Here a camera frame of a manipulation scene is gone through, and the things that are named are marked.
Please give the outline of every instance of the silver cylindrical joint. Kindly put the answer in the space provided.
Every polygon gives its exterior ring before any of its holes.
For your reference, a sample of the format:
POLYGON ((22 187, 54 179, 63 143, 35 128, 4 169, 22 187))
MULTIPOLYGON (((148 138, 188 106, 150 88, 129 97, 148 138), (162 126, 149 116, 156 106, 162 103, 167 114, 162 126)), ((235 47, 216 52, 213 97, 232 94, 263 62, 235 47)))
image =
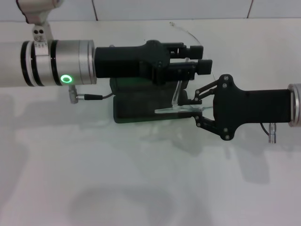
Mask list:
POLYGON ((32 41, 0 43, 0 87, 96 84, 92 40, 53 40, 36 55, 32 41))
POLYGON ((290 84, 288 89, 291 92, 291 127, 301 127, 301 84, 290 84))
POLYGON ((269 124, 269 143, 270 144, 276 143, 276 130, 277 130, 276 123, 270 123, 269 124))

